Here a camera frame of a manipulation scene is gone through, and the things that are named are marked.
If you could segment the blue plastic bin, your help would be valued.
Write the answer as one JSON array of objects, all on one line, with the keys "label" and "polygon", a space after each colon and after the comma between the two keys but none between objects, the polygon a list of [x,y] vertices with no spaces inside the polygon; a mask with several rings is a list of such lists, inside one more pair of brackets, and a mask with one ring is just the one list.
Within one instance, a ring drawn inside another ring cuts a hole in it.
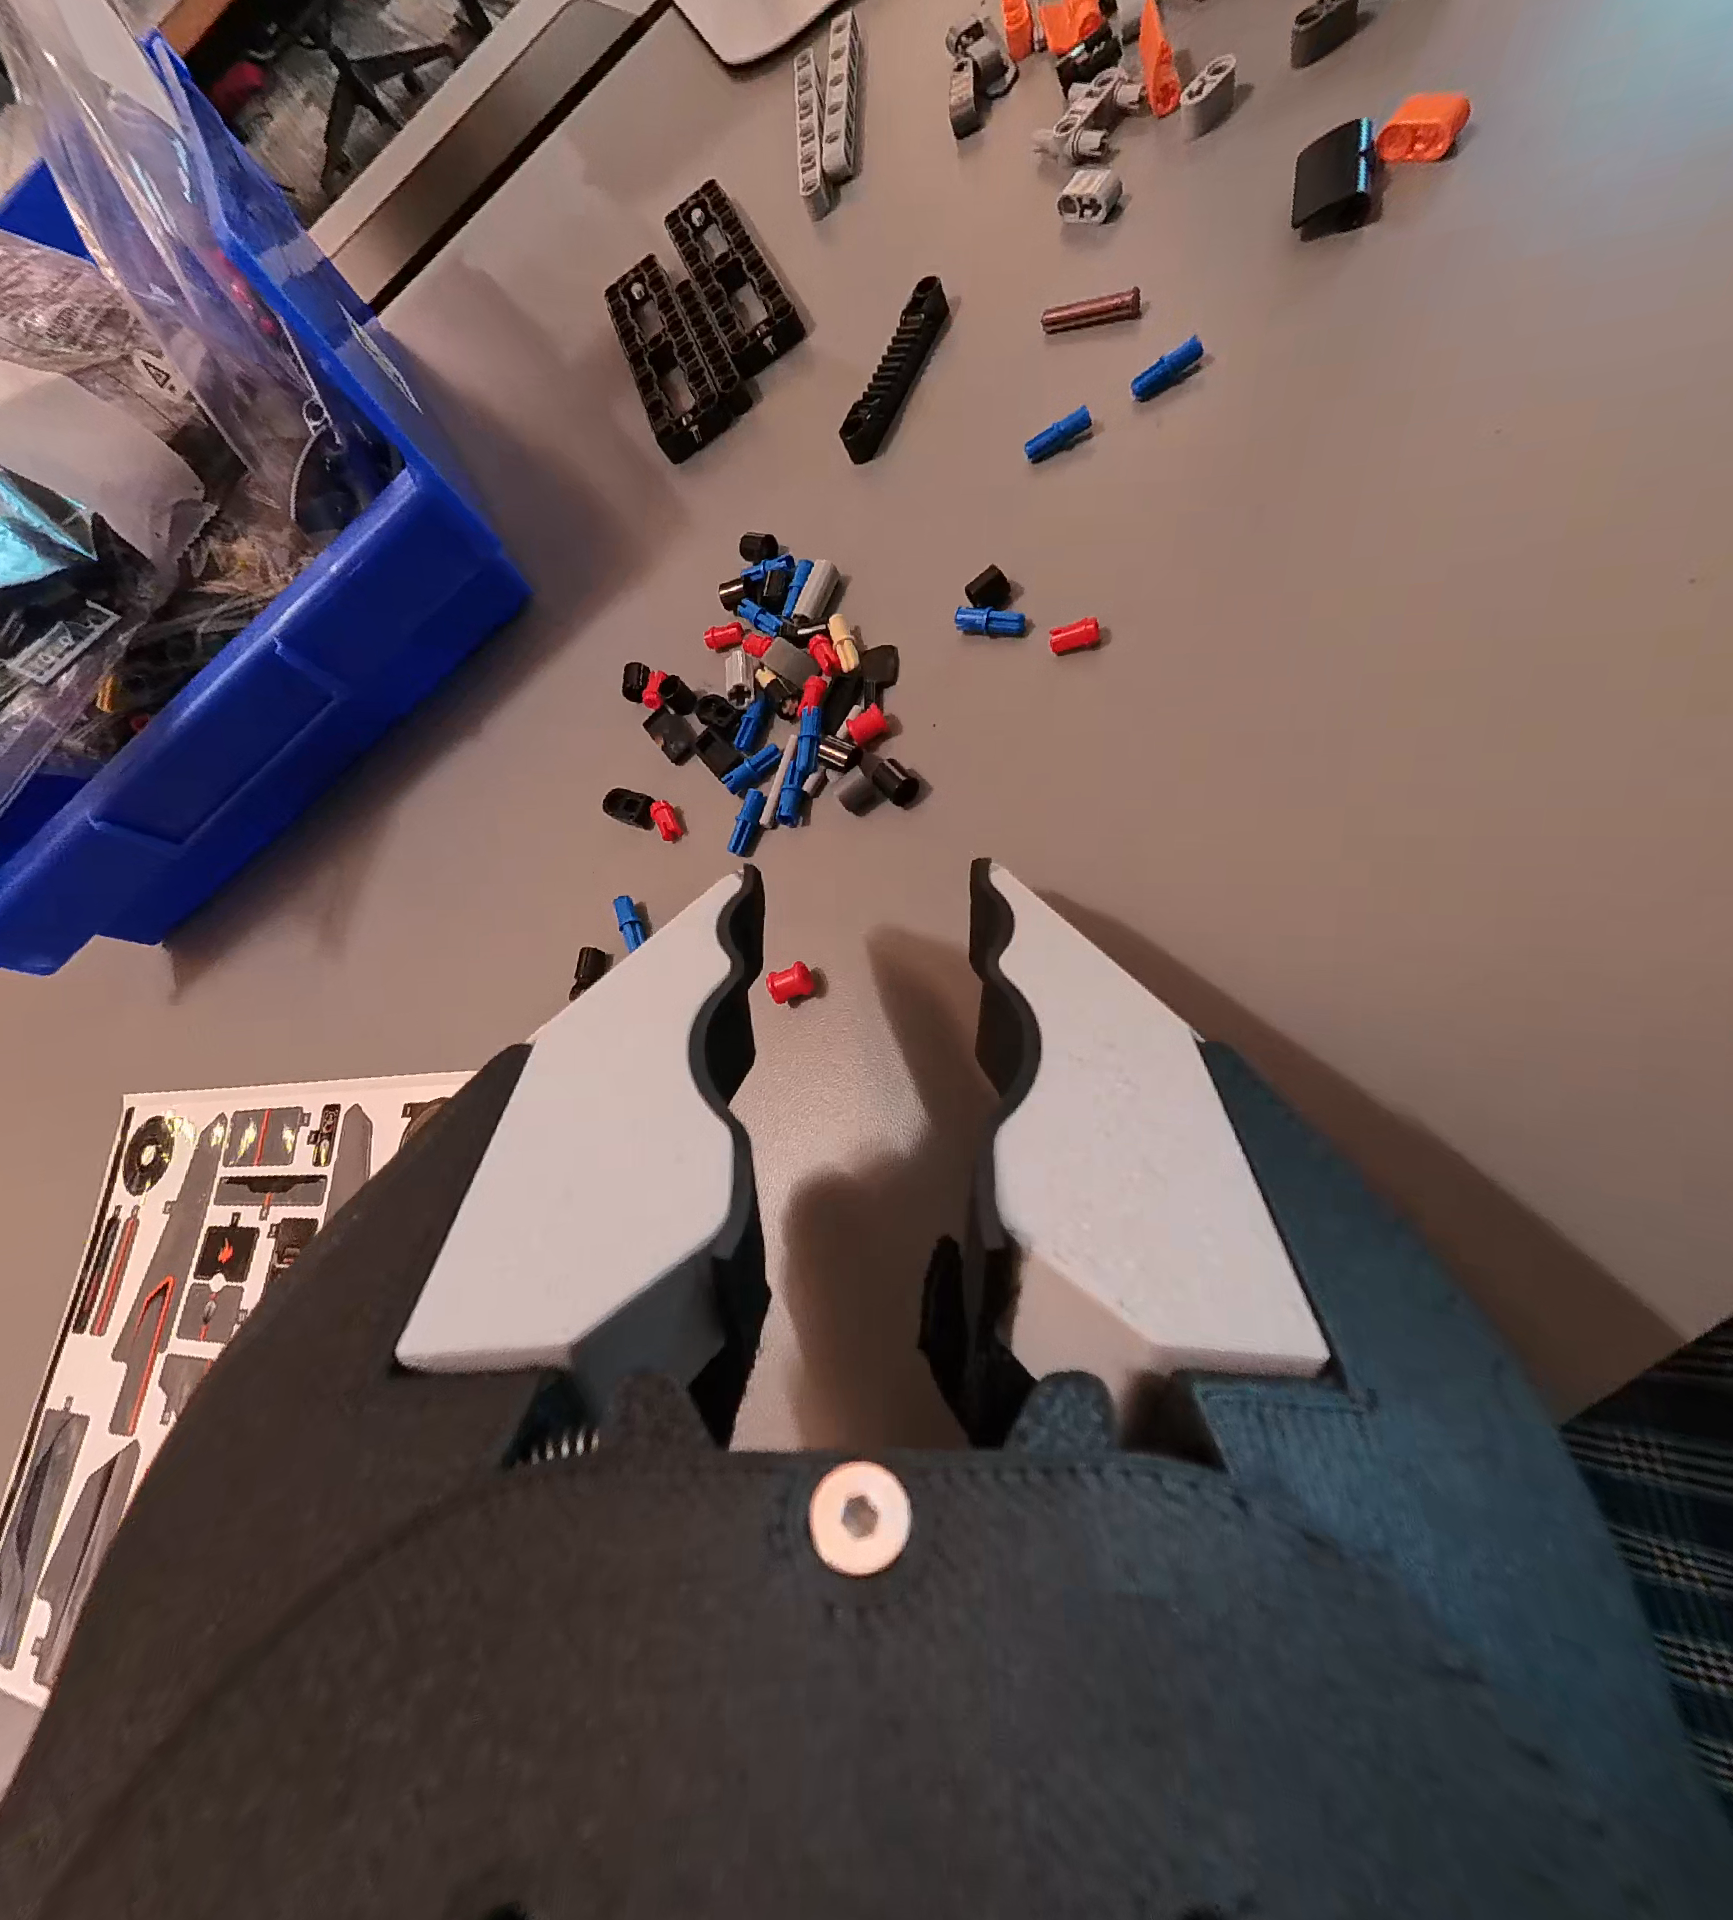
[{"label": "blue plastic bin", "polygon": [[399,475],[86,780],[42,776],[0,825],[0,968],[99,938],[155,947],[528,600],[399,345],[302,233],[162,35],[143,44],[198,137],[224,262]]}]

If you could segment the heap of mixed lego pieces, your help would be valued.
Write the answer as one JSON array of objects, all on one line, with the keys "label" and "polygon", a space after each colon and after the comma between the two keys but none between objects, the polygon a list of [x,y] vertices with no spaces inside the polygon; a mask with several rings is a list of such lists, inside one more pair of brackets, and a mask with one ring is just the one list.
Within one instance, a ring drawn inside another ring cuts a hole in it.
[{"label": "heap of mixed lego pieces", "polygon": [[1162,4],[1003,3],[952,25],[944,47],[948,128],[957,140],[983,128],[989,106],[1017,84],[1023,63],[1036,54],[1052,61],[1063,111],[1073,84],[1122,69],[1148,88],[1148,106],[1133,119],[1182,119],[1183,127],[1182,96],[1200,70],[1182,72]]}]

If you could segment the pile of small lego pins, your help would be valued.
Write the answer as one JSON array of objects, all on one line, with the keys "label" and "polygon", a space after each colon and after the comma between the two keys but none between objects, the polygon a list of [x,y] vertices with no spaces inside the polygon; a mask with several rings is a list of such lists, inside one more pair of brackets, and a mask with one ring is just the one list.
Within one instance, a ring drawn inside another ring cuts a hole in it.
[{"label": "pile of small lego pins", "polygon": [[851,819],[913,810],[927,778],[894,753],[894,644],[862,644],[826,557],[798,557],[776,535],[739,536],[720,615],[702,630],[716,685],[645,661],[621,668],[622,703],[670,771],[692,769],[734,809],[728,855],[751,861],[775,833],[796,833],[835,805]]}]

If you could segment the white monitor stand base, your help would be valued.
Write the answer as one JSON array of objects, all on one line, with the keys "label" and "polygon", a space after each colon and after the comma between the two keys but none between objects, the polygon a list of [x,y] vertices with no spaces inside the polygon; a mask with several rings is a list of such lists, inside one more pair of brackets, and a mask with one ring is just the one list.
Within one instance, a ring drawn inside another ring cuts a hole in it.
[{"label": "white monitor stand base", "polygon": [[741,70],[786,49],[845,3],[694,3],[672,4],[712,58]]}]

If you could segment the crumpled clear plastic bag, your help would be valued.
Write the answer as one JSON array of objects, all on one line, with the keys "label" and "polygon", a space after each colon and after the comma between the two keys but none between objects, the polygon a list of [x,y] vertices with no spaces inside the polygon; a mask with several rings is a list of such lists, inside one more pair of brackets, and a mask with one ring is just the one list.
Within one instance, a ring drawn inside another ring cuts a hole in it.
[{"label": "crumpled clear plastic bag", "polygon": [[210,501],[216,444],[111,278],[0,231],[0,468],[164,562]]}]

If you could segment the black lego gear rack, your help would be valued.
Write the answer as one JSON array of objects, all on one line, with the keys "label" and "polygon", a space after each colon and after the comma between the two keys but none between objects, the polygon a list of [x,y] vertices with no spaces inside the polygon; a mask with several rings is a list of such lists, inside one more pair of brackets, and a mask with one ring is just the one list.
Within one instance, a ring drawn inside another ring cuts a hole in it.
[{"label": "black lego gear rack", "polygon": [[942,281],[935,274],[921,278],[901,309],[869,384],[838,425],[838,443],[855,468],[879,456],[948,321]]}]

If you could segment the orange lego block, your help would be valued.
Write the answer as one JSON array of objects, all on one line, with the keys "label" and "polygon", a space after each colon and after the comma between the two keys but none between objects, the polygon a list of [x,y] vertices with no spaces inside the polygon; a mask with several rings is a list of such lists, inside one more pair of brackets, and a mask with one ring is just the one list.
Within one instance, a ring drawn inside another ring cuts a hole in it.
[{"label": "orange lego block", "polygon": [[1376,153],[1386,169],[1443,163],[1456,153],[1472,115],[1474,103],[1464,92],[1415,92],[1382,125]]}]

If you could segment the black lego frame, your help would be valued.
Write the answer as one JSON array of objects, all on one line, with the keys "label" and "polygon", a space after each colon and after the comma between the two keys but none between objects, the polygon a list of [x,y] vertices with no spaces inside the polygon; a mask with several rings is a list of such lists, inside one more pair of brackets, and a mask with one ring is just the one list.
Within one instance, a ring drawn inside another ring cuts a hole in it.
[{"label": "black lego frame", "polygon": [[719,181],[708,179],[688,192],[662,216],[662,229],[704,303],[719,345],[743,378],[757,376],[804,343],[800,309]]},{"label": "black lego frame", "polygon": [[688,278],[675,281],[655,254],[605,290],[624,364],[649,431],[679,467],[743,420],[754,396]]}]

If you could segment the lego sticker sheet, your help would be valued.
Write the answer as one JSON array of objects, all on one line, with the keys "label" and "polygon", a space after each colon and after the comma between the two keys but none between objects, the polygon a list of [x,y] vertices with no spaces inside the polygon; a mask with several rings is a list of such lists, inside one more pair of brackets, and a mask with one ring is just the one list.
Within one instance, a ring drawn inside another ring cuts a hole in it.
[{"label": "lego sticker sheet", "polygon": [[42,1708],[141,1483],[258,1304],[469,1070],[128,1093],[0,1507],[0,1694]]}]

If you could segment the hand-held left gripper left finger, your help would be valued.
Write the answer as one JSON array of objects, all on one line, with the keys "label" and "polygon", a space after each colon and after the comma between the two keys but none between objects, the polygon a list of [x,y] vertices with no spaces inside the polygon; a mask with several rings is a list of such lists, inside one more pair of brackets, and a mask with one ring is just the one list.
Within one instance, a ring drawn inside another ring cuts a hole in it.
[{"label": "hand-held left gripper left finger", "polygon": [[772,1301],[732,1111],[763,937],[744,865],[532,1035],[399,1332],[404,1370],[556,1377],[593,1417],[659,1375],[732,1442]]}]

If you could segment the black office chair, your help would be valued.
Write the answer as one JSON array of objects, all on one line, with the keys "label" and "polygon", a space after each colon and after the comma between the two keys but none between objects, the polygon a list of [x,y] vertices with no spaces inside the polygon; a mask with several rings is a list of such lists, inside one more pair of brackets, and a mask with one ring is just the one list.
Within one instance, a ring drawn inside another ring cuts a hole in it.
[{"label": "black office chair", "polygon": [[320,186],[342,192],[492,35],[502,4],[304,4],[297,43],[333,74]]}]

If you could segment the black curved lego panel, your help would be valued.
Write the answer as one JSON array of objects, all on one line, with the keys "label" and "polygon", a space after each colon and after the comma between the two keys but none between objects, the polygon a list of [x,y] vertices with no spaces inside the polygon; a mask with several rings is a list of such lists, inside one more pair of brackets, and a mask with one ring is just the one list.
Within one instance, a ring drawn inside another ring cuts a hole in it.
[{"label": "black curved lego panel", "polygon": [[1292,229],[1311,242],[1363,229],[1377,211],[1382,158],[1372,116],[1317,137],[1296,163]]}]

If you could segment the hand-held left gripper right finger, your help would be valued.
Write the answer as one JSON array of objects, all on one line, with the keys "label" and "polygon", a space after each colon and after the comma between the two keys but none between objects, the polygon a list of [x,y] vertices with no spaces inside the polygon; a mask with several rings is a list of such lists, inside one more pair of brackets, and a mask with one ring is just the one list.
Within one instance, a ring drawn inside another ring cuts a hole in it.
[{"label": "hand-held left gripper right finger", "polygon": [[1321,1380],[1321,1320],[1189,1020],[991,858],[968,960],[995,1111],[921,1320],[967,1438],[1003,1447],[1052,1377],[1099,1382],[1139,1438],[1177,1378]]}]

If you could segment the tall clear plastic bag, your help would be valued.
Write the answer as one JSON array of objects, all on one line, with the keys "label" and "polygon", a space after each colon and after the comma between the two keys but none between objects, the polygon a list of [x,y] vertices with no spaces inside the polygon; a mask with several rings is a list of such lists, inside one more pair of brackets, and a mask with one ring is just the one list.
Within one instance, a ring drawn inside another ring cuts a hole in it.
[{"label": "tall clear plastic bag", "polygon": [[93,258],[258,491],[323,550],[393,463],[220,251],[214,169],[162,64],[109,3],[0,3],[0,54]]}]

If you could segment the grey lego cross connector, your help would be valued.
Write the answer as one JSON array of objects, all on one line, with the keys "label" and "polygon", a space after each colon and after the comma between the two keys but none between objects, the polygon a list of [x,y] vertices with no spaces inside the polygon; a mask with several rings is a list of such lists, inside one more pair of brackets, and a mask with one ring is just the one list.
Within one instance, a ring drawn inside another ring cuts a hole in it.
[{"label": "grey lego cross connector", "polygon": [[1073,84],[1066,109],[1048,128],[1031,137],[1035,156],[1078,169],[1098,164],[1114,151],[1120,125],[1148,106],[1148,88],[1120,67]]}]

